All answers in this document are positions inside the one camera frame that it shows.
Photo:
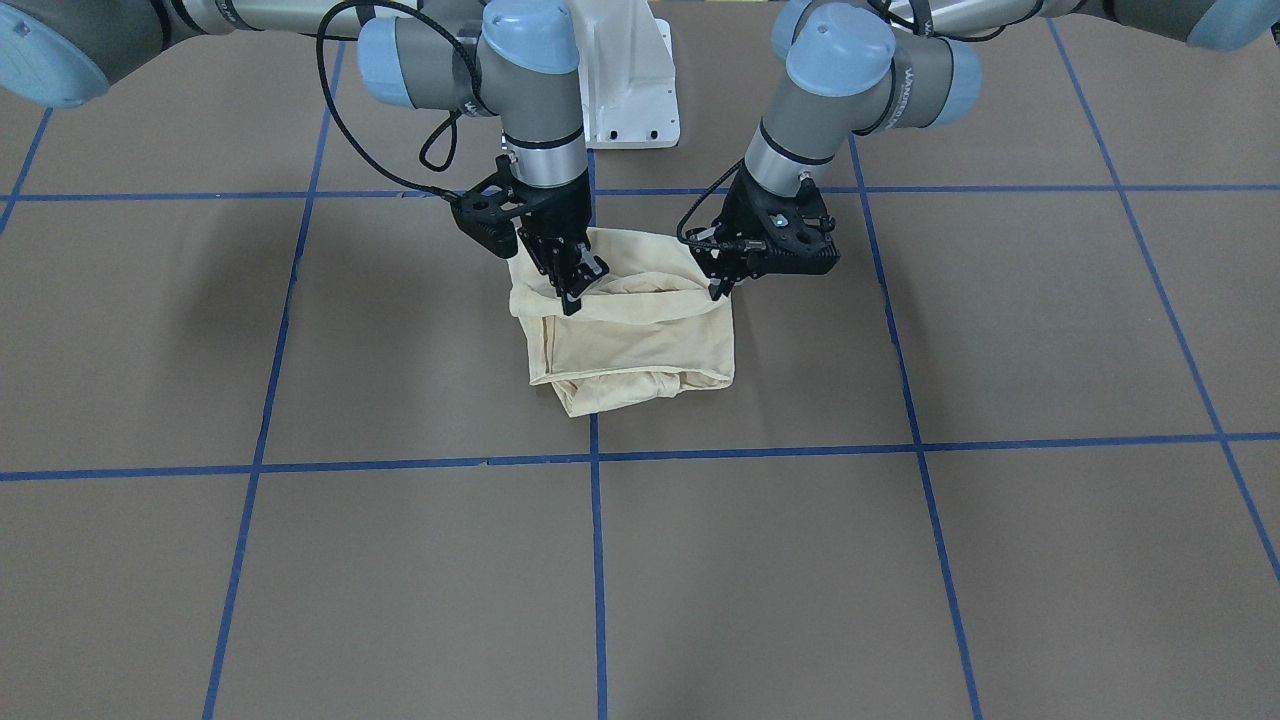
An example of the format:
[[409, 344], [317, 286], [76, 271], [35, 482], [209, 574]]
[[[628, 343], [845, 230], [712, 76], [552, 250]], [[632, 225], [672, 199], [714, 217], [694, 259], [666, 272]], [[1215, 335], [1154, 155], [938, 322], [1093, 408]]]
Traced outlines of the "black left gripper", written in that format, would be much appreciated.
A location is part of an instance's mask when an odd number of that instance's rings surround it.
[[712, 227], [686, 231], [686, 246], [709, 279], [710, 301], [727, 299], [746, 278], [823, 275], [841, 259], [835, 218], [813, 178], [801, 176], [794, 196], [772, 193], [745, 168], [732, 182]]

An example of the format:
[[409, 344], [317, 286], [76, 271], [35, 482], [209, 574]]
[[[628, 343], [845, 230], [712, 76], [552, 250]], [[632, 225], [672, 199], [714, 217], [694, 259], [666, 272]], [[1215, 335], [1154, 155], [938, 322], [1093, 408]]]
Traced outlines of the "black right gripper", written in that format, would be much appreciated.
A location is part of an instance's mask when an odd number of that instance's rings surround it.
[[517, 177], [518, 163], [506, 160], [516, 197], [524, 202], [520, 238], [534, 266], [561, 301], [566, 316], [581, 307], [580, 297], [608, 272], [608, 264], [590, 247], [593, 218], [589, 170], [553, 188], [531, 186]]

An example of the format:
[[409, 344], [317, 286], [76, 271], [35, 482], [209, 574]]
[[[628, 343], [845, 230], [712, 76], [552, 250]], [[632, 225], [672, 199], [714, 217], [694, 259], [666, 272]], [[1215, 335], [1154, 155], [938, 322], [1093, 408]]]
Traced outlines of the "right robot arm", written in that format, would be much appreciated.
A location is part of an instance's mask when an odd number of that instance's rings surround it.
[[3, 86], [46, 108], [78, 108], [187, 38], [284, 32], [314, 41], [326, 109], [337, 110], [326, 49], [347, 41], [367, 92], [387, 105], [494, 117], [495, 170], [468, 190], [404, 178], [343, 122], [380, 176], [443, 199], [457, 227], [502, 259], [524, 250], [564, 314], [608, 270], [591, 250], [588, 149], [571, 10], [561, 1], [5, 1]]

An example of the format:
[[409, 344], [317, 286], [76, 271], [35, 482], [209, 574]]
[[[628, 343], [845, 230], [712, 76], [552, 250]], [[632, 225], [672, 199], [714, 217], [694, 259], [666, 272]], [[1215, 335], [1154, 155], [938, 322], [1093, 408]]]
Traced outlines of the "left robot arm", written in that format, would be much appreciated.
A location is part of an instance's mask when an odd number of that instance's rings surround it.
[[980, 95], [977, 46], [1036, 18], [1083, 14], [1230, 53], [1277, 27], [1275, 1], [790, 1], [771, 31], [783, 70], [707, 228], [677, 237], [721, 300], [769, 274], [838, 261], [819, 179], [852, 136], [960, 120]]

